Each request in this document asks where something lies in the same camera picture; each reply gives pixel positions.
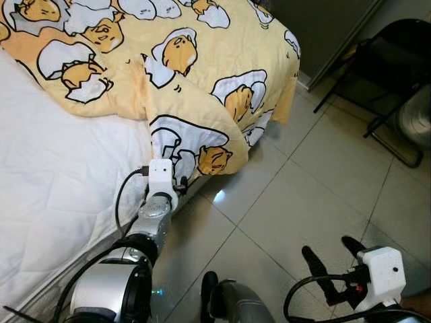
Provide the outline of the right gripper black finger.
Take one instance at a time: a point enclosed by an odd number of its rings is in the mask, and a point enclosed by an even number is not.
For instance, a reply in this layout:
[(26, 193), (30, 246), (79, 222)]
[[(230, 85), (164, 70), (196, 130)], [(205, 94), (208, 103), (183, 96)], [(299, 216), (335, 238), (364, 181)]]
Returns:
[(341, 299), (341, 293), (335, 288), (333, 281), (341, 279), (338, 275), (330, 275), (321, 259), (313, 252), (310, 246), (302, 247), (302, 256), (308, 268), (310, 269), (311, 277), (323, 292), (325, 299)]
[(341, 237), (341, 243), (345, 246), (345, 249), (357, 259), (358, 264), (364, 264), (363, 255), (364, 251), (367, 249), (360, 240), (354, 239), (349, 235), (344, 235)]

